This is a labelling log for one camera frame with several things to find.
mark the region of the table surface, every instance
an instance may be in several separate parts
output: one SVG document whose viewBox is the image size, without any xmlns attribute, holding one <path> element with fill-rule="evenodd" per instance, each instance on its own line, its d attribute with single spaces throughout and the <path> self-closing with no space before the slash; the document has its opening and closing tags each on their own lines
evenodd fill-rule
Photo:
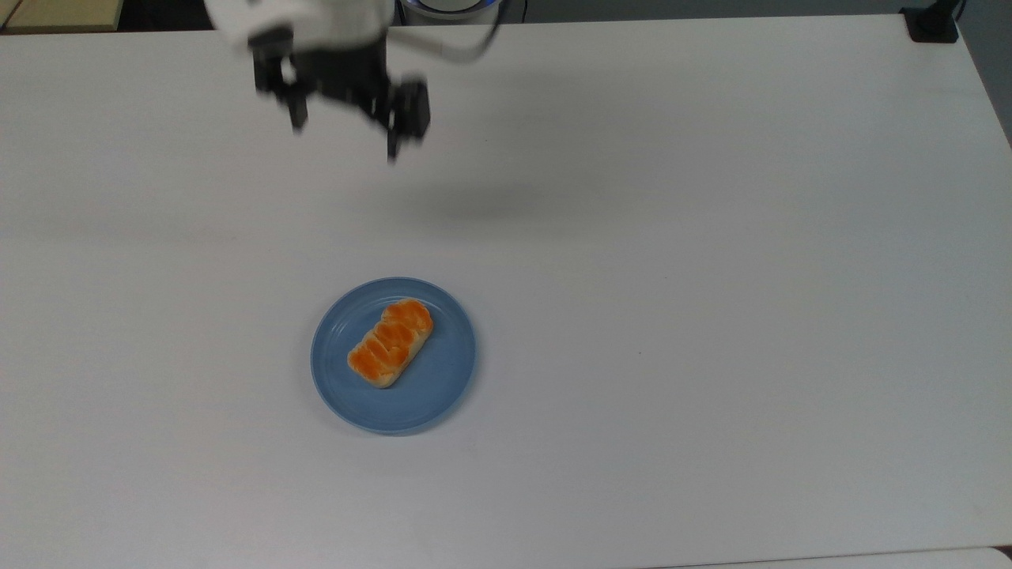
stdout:
<svg viewBox="0 0 1012 569">
<path fill-rule="evenodd" d="M 432 30 L 460 39 L 470 30 Z M 1012 543 L 1012 152 L 900 16 L 509 26 L 292 137 L 213 32 L 0 37 L 0 565 L 606 569 Z M 454 295 L 386 437 L 310 343 Z"/>
</svg>

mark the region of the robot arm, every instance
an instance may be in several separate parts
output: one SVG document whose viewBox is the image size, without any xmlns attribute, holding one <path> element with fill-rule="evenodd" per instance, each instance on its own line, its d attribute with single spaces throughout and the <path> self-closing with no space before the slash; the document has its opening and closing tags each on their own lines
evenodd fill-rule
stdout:
<svg viewBox="0 0 1012 569">
<path fill-rule="evenodd" d="M 288 108 L 298 133 L 316 92 L 360 108 L 387 132 L 387 155 L 421 140 L 429 126 L 428 89 L 394 83 L 387 71 L 393 0 L 206 0 L 215 26 L 253 56 L 257 91 Z M 290 64 L 293 77 L 285 77 Z"/>
</svg>

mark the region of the blue plate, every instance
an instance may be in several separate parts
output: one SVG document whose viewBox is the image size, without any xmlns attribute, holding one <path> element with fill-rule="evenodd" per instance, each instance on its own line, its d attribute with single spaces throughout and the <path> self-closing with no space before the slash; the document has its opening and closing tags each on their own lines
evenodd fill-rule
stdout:
<svg viewBox="0 0 1012 569">
<path fill-rule="evenodd" d="M 432 335 L 387 389 L 365 383 L 348 368 L 348 352 L 384 308 L 418 299 L 432 315 Z M 475 373 L 478 342 L 468 314 L 445 291 L 415 278 L 366 282 L 327 311 L 313 338 L 313 381 L 320 397 L 342 419 L 382 434 L 407 434 L 431 426 L 451 411 Z"/>
</svg>

